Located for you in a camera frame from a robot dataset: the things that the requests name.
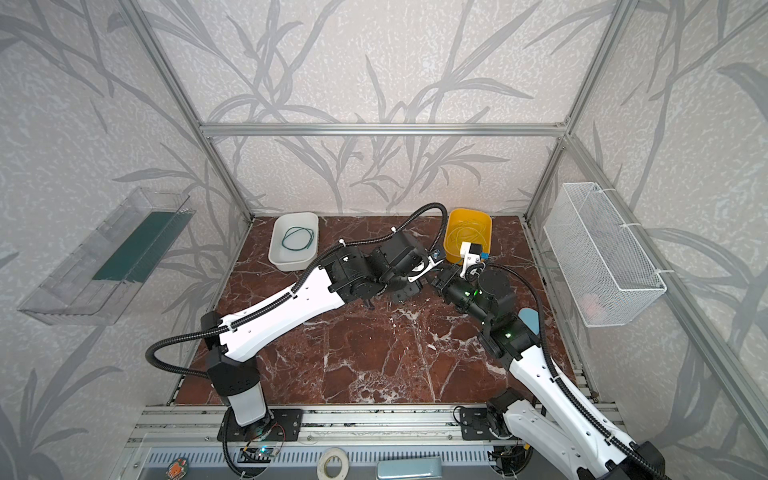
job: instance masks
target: green wire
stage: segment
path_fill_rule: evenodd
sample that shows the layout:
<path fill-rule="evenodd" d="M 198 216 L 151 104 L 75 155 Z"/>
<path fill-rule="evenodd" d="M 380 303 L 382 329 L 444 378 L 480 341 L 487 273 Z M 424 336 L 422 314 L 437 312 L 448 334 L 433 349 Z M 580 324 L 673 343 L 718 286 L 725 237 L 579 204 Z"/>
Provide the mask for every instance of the green wire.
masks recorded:
<path fill-rule="evenodd" d="M 303 246 L 301 248 L 291 248 L 291 247 L 288 247 L 286 245 L 286 240 L 288 240 L 288 237 L 290 237 L 291 235 L 293 235 L 296 232 L 301 232 L 301 231 L 304 231 L 304 230 L 310 234 L 310 239 L 309 239 L 308 242 L 306 242 L 305 246 Z M 300 252 L 301 250 L 306 250 L 306 249 L 310 248 L 312 246 L 313 240 L 315 240 L 315 232 L 311 228 L 291 227 L 291 228 L 288 229 L 288 231 L 286 231 L 286 234 L 283 236 L 283 241 L 280 242 L 280 245 L 282 245 L 283 248 L 286 249 L 286 250 L 291 250 L 292 252 Z"/>

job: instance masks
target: white tape roll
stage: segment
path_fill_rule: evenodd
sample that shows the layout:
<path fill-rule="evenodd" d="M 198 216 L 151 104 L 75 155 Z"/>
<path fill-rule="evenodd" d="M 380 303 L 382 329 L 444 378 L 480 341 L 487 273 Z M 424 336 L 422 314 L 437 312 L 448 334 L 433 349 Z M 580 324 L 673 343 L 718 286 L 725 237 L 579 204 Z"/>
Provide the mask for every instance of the white tape roll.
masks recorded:
<path fill-rule="evenodd" d="M 326 472 L 326 466 L 333 457 L 338 458 L 341 461 L 341 472 L 335 477 L 329 477 Z M 320 460 L 317 462 L 317 478 L 319 480 L 344 480 L 349 473 L 349 458 L 346 456 L 346 452 L 336 447 L 327 449 Z"/>

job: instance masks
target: white plastic basin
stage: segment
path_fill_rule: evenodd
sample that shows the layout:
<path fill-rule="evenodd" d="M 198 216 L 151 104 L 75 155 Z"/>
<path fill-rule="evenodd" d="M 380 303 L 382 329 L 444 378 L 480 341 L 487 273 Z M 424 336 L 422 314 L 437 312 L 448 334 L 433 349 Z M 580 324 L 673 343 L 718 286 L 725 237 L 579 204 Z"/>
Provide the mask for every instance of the white plastic basin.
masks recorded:
<path fill-rule="evenodd" d="M 272 230 L 272 240 L 270 241 L 270 263 L 282 272 L 305 270 L 309 264 L 312 263 L 312 260 L 315 260 L 315 257 L 317 257 L 318 224 L 319 221 L 317 215 L 311 212 L 285 214 L 275 220 L 275 227 Z M 309 248 L 296 252 L 283 247 L 283 238 L 291 227 L 312 229 L 315 235 Z M 288 237 L 285 243 L 288 247 L 301 248 L 306 245 L 309 238 L 309 233 L 302 230 Z"/>

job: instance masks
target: leaf pattern wallpaper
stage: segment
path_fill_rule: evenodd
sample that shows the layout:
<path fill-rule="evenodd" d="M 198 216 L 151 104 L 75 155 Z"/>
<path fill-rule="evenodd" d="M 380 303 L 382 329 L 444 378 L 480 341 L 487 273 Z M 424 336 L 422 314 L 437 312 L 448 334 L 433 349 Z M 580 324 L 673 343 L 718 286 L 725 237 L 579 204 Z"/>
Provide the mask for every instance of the leaf pattern wallpaper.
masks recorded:
<path fill-rule="evenodd" d="M 224 123 L 563 121 L 614 7 L 141 4 L 199 117 Z M 535 189 L 554 145 L 528 137 L 215 141 L 257 214 L 408 214 L 426 201 L 518 214 L 529 198 L 521 191 Z"/>
<path fill-rule="evenodd" d="M 146 405 L 175 377 L 142 352 L 195 328 L 247 231 L 118 5 L 0 5 L 0 471 L 107 478 Z M 135 188 L 197 212 L 118 322 L 46 326 L 19 303 Z M 189 348 L 167 358 L 185 362 Z"/>
<path fill-rule="evenodd" d="M 584 116 L 580 140 L 703 311 L 768 392 L 768 3 L 641 2 Z M 602 398 L 663 448 L 673 478 L 768 478 L 768 461 L 664 301 L 619 329 L 586 329 L 541 227 L 553 288 Z"/>

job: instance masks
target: metal vent grille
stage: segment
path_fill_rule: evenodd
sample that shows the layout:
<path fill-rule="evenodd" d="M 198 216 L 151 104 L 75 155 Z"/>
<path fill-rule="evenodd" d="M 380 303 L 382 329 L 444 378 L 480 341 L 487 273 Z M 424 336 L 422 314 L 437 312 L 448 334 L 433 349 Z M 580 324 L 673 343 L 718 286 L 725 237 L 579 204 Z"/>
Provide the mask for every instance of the metal vent grille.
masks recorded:
<path fill-rule="evenodd" d="M 283 447 L 280 454 L 269 464 L 270 467 L 314 467 L 320 456 L 329 446 L 323 447 Z M 382 460 L 399 460 L 402 458 L 440 457 L 445 466 L 474 466 L 489 465 L 488 453 L 493 448 L 485 445 L 446 445 L 442 447 L 420 446 L 344 446 L 341 447 L 349 457 L 352 466 L 374 466 Z M 234 455 L 236 449 L 230 449 Z M 172 447 L 152 448 L 145 468 L 166 468 L 168 464 L 179 457 L 186 457 L 190 467 L 226 467 L 221 448 L 218 447 L 189 447 L 185 449 Z M 332 460 L 329 465 L 339 465 Z"/>

